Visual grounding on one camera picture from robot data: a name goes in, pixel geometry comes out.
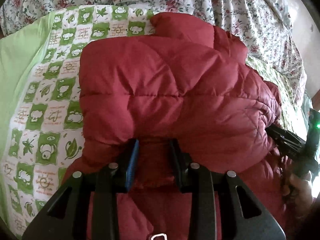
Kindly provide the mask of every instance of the white wall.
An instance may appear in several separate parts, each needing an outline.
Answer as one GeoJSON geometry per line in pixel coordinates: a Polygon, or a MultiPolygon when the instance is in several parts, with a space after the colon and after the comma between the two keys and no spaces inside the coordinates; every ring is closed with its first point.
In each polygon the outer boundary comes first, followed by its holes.
{"type": "Polygon", "coordinates": [[[287,0],[293,18],[293,40],[307,73],[306,89],[313,97],[320,89],[320,32],[301,0],[287,0]]]}

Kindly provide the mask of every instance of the red quilted fabric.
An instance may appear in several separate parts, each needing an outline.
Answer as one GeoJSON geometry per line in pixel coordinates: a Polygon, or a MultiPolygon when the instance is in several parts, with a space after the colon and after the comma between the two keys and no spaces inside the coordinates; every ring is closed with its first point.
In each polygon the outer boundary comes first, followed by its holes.
{"type": "Polygon", "coordinates": [[[186,240],[191,195],[178,192],[167,158],[166,138],[177,138],[210,170],[236,171],[284,226],[279,154],[265,132],[281,114],[277,87],[245,65],[247,48],[219,27],[187,14],[159,13],[150,21],[155,35],[84,48],[85,146],[65,178],[99,170],[138,138],[134,188],[118,196],[121,240],[157,233],[186,240]]]}

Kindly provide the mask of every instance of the hand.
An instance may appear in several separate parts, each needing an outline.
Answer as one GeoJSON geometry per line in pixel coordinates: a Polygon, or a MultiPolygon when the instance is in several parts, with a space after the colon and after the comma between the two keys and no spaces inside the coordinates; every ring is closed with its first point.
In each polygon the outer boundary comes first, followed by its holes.
{"type": "Polygon", "coordinates": [[[283,196],[289,195],[289,185],[292,185],[297,191],[297,194],[294,197],[296,215],[301,217],[308,214],[311,205],[313,204],[313,197],[311,194],[311,172],[309,171],[304,179],[300,179],[298,176],[292,173],[288,182],[283,187],[283,196]]]}

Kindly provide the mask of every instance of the green and white patterned fabric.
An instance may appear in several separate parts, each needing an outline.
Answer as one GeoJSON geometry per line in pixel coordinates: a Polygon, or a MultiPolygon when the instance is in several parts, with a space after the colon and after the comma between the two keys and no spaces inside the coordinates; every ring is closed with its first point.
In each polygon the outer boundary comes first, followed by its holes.
{"type": "MultiPolygon", "coordinates": [[[[144,8],[111,5],[55,12],[44,57],[30,72],[0,161],[8,226],[18,238],[56,192],[68,166],[82,154],[78,72],[83,48],[98,39],[152,34],[148,20],[152,15],[144,8]]],[[[287,79],[253,57],[247,63],[278,85],[284,110],[280,122],[293,130],[294,107],[287,79]]]]}
{"type": "Polygon", "coordinates": [[[264,80],[271,81],[278,86],[282,103],[282,113],[279,123],[284,129],[299,134],[297,131],[299,126],[293,123],[293,121],[298,118],[298,108],[293,103],[293,92],[288,79],[270,67],[269,64],[250,55],[247,57],[246,64],[258,71],[264,80]]]}

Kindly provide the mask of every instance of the metal buckle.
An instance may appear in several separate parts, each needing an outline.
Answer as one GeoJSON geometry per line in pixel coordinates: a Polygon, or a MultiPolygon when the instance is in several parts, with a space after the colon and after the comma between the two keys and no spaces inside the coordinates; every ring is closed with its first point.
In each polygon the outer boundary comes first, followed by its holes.
{"type": "Polygon", "coordinates": [[[164,237],[164,240],[168,240],[167,238],[167,235],[166,234],[158,234],[158,235],[154,235],[153,237],[151,237],[150,240],[154,240],[156,237],[159,237],[159,236],[163,236],[164,237]]]}

